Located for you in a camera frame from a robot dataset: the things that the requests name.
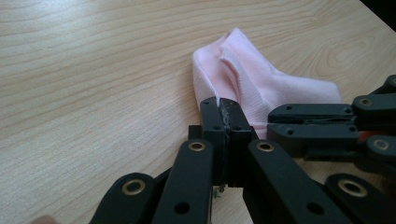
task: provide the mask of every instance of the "wood grain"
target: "wood grain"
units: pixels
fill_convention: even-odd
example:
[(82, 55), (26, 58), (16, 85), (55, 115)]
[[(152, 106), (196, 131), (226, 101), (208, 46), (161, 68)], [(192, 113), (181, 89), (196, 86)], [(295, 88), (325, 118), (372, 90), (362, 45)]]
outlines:
[[(170, 167), (199, 123), (191, 55), (234, 27), (347, 103), (396, 72), (396, 34), (357, 0), (0, 2), (0, 223), (87, 223), (117, 178)], [(213, 223), (251, 223), (241, 192), (214, 200)]]

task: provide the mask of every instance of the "pink cloth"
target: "pink cloth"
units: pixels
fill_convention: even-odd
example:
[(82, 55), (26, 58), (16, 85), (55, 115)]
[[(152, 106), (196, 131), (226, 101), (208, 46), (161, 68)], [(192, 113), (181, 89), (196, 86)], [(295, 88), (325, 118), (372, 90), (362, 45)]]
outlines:
[(194, 52), (193, 85), (198, 105), (213, 96), (238, 102), (260, 138), (269, 112), (280, 105), (342, 102), (332, 82), (277, 70), (238, 28)]

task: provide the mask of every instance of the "pink fabric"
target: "pink fabric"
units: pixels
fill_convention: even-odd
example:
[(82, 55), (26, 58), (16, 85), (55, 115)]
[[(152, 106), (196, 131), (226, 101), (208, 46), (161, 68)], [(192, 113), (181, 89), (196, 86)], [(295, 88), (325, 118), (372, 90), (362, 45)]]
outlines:
[(238, 102), (260, 138), (268, 113), (284, 104), (339, 104), (337, 86), (293, 77), (277, 70), (238, 28), (193, 54), (193, 85), (198, 105), (216, 96)]

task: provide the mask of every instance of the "table surface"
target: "table surface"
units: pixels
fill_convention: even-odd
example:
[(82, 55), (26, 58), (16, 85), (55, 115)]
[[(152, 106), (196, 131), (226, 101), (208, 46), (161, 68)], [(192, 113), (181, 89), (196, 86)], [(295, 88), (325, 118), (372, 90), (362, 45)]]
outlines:
[[(199, 124), (191, 55), (234, 27), (346, 103), (396, 71), (396, 34), (357, 0), (1, 2), (0, 222), (87, 223), (116, 179), (169, 168)], [(297, 162), (381, 186), (351, 164)], [(251, 223), (241, 193), (213, 201), (213, 223)]]

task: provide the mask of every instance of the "wooden table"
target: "wooden table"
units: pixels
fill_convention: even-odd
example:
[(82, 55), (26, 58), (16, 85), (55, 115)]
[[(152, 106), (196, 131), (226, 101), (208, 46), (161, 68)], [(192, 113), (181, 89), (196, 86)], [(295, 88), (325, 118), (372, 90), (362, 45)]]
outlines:
[[(346, 103), (396, 72), (396, 34), (357, 0), (0, 3), (0, 223), (87, 223), (116, 179), (170, 167), (199, 123), (191, 55), (234, 27)], [(298, 162), (318, 181), (381, 184), (351, 164)], [(213, 223), (251, 222), (241, 193), (213, 201)]]

